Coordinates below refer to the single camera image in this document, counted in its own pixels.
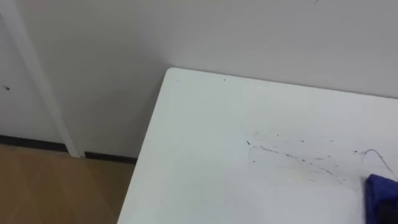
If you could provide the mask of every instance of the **baseboard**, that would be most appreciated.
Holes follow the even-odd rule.
[[[62,143],[40,141],[33,139],[17,138],[0,135],[0,144],[8,146],[28,147],[33,149],[43,149],[57,152],[68,152],[67,146]]]
[[[102,161],[122,162],[125,164],[136,164],[137,159],[127,156],[114,156],[109,154],[102,154],[96,152],[85,152],[87,159],[99,159]]]

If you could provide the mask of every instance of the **wooden floor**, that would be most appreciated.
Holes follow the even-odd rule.
[[[116,223],[133,170],[0,145],[0,223]]]

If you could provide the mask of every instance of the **blue object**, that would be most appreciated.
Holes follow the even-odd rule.
[[[371,174],[365,181],[366,224],[381,223],[377,218],[377,206],[385,200],[398,205],[398,182]]]

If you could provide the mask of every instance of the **white tabletop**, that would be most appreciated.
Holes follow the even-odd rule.
[[[119,224],[363,223],[398,101],[171,68]]]

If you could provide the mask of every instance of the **white door frame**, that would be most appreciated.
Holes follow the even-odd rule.
[[[55,123],[60,135],[67,146],[69,155],[73,157],[84,156],[83,151],[79,151],[72,141],[69,130],[62,118],[58,103],[54,97],[51,86],[46,79],[46,74],[37,57],[36,51],[30,41],[24,21],[13,0],[0,0],[0,15],[2,16],[11,37],[14,39],[17,50],[19,51],[36,87],[39,89],[53,122]]]

